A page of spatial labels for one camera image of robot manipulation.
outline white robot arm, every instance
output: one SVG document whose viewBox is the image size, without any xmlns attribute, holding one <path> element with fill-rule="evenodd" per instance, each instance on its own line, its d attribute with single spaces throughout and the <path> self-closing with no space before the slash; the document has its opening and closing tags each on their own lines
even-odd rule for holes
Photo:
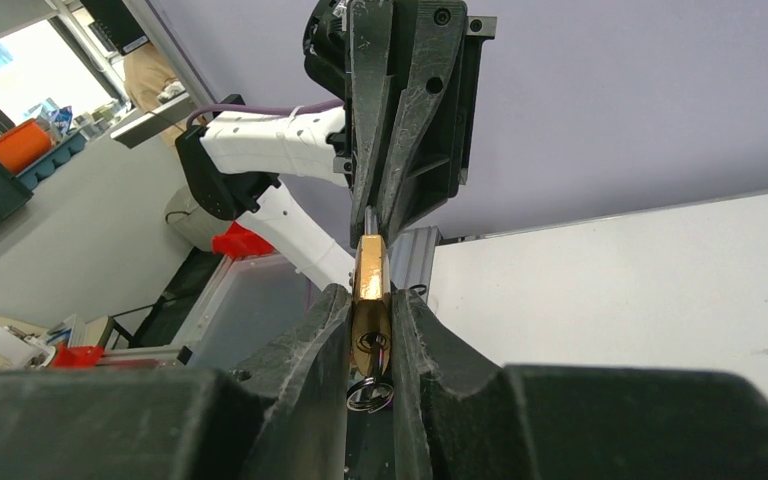
<svg viewBox="0 0 768 480">
<path fill-rule="evenodd" d="M 225 112 L 210 122 L 200 141 L 224 175 L 290 174 L 346 187 L 345 175 L 334 173 L 334 149 L 326 143 L 344 123 L 342 108 L 289 117 Z M 272 244 L 318 288 L 331 283 L 349 288 L 354 258 L 307 215 L 285 185 L 267 187 L 256 201 L 257 207 L 248 208 L 237 223 Z"/>
<path fill-rule="evenodd" d="M 345 187 L 345 175 L 334 173 L 334 147 L 326 143 L 345 120 L 342 108 L 289 117 L 225 112 L 210 122 L 201 144 L 224 174 L 286 173 Z"/>
</svg>

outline white table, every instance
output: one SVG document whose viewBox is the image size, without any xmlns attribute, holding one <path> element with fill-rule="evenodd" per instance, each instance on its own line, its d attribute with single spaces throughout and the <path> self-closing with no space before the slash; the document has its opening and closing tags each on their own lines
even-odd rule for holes
<svg viewBox="0 0 768 480">
<path fill-rule="evenodd" d="M 44 336 L 47 328 L 40 327 L 31 323 L 3 317 L 0 315 L 0 326 L 15 327 L 19 331 L 28 335 Z M 110 338 L 110 332 L 113 329 L 113 320 L 110 317 L 99 317 L 91 322 L 87 322 L 83 333 L 83 340 L 80 346 L 105 346 Z M 10 362 L 0 355 L 0 370 L 10 367 Z"/>
<path fill-rule="evenodd" d="M 438 247 L 429 305 L 497 364 L 723 370 L 768 398 L 768 194 Z"/>
</svg>

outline screw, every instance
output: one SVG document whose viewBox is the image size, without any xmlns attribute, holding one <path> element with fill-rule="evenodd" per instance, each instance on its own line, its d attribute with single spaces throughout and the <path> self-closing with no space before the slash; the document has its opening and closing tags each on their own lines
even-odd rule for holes
<svg viewBox="0 0 768 480">
<path fill-rule="evenodd" d="M 443 80 L 440 80 L 440 77 L 429 78 L 425 83 L 425 90 L 432 95 L 437 95 L 443 91 Z"/>
<path fill-rule="evenodd" d="M 449 23 L 449 20 L 452 19 L 452 13 L 446 10 L 445 8 L 441 8 L 434 12 L 434 23 L 437 25 L 446 25 Z"/>
</svg>

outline orange container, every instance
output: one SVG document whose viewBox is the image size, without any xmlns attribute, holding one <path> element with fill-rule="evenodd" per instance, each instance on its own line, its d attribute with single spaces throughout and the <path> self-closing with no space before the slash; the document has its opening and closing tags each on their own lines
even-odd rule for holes
<svg viewBox="0 0 768 480">
<path fill-rule="evenodd" d="M 51 149 L 51 139 L 33 120 L 11 129 L 0 137 L 0 163 L 19 173 Z"/>
</svg>

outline red part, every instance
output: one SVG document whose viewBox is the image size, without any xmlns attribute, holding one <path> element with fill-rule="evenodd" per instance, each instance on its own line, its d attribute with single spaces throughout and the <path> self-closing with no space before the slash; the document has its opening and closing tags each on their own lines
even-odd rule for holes
<svg viewBox="0 0 768 480">
<path fill-rule="evenodd" d="M 31 119 L 0 137 L 0 162 L 19 173 L 51 150 L 48 134 Z"/>
<path fill-rule="evenodd" d="M 221 253 L 235 259 L 260 257 L 274 251 L 266 240 L 241 227 L 237 222 L 232 223 L 224 235 L 213 237 L 213 253 Z"/>
<path fill-rule="evenodd" d="M 103 347 L 72 347 L 57 346 L 57 354 L 51 361 L 51 368 L 89 368 L 94 367 L 101 356 Z"/>
</svg>

